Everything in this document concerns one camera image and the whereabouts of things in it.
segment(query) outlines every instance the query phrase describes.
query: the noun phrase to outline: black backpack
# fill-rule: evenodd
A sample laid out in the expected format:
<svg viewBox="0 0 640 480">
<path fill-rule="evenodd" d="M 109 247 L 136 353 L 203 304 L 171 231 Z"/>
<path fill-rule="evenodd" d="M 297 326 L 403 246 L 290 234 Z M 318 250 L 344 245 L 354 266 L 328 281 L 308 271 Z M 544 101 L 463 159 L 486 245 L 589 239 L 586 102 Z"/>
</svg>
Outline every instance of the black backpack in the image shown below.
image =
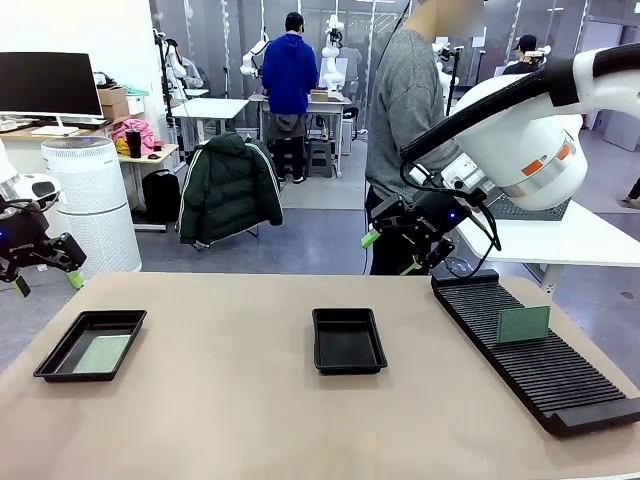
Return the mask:
<svg viewBox="0 0 640 480">
<path fill-rule="evenodd" d="M 152 223 L 176 222 L 180 214 L 180 184 L 169 170 L 157 170 L 142 179 L 147 219 Z"/>
</svg>

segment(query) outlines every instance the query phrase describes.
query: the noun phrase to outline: dark green puffer jacket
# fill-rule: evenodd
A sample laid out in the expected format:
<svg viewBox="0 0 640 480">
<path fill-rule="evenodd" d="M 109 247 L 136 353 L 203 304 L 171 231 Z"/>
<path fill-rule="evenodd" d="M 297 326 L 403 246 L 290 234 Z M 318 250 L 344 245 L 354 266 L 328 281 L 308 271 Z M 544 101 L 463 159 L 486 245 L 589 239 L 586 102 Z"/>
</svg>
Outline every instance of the dark green puffer jacket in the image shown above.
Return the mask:
<svg viewBox="0 0 640 480">
<path fill-rule="evenodd" d="M 280 190 L 267 147 L 235 133 L 196 147 L 176 224 L 181 243 L 210 245 L 263 221 L 282 225 Z"/>
</svg>

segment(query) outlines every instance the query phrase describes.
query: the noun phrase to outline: stool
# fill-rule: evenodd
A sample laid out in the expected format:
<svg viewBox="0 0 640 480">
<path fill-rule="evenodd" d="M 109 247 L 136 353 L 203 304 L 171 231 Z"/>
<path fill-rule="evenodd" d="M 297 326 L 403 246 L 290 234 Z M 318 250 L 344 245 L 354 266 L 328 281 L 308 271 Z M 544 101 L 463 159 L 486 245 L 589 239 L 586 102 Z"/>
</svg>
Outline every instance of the stool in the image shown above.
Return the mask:
<svg viewBox="0 0 640 480">
<path fill-rule="evenodd" d="M 316 166 L 313 164 L 316 153 L 324 153 L 324 165 Z M 331 178 L 333 176 L 331 157 L 331 142 L 310 140 L 309 149 L 307 150 L 307 176 L 310 177 L 314 173 L 322 173 L 326 178 Z"/>
</svg>

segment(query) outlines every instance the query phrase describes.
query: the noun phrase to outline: black cap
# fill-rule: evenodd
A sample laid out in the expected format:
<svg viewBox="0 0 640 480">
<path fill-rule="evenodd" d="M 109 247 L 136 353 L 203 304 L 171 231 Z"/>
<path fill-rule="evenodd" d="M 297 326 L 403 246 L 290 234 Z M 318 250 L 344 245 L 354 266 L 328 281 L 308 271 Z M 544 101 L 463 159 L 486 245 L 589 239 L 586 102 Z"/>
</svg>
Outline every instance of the black cap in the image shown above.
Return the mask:
<svg viewBox="0 0 640 480">
<path fill-rule="evenodd" d="M 523 53 L 533 52 L 538 46 L 538 39 L 533 35 L 523 35 L 514 50 L 522 50 Z"/>
<path fill-rule="evenodd" d="M 284 28 L 287 32 L 299 32 L 303 25 L 304 18 L 298 12 L 291 12 L 284 21 Z"/>
</svg>

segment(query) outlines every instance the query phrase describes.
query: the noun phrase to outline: white air purifier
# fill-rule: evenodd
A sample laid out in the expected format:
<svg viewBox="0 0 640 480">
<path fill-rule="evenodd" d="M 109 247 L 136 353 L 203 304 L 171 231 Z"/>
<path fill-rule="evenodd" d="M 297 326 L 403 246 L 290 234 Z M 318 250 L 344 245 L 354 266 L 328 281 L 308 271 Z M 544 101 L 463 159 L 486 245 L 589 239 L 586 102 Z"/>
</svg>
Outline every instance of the white air purifier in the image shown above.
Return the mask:
<svg viewBox="0 0 640 480">
<path fill-rule="evenodd" d="M 48 140 L 42 155 L 62 184 L 58 212 L 87 255 L 86 279 L 100 272 L 140 271 L 127 193 L 115 145 L 103 137 Z"/>
</svg>

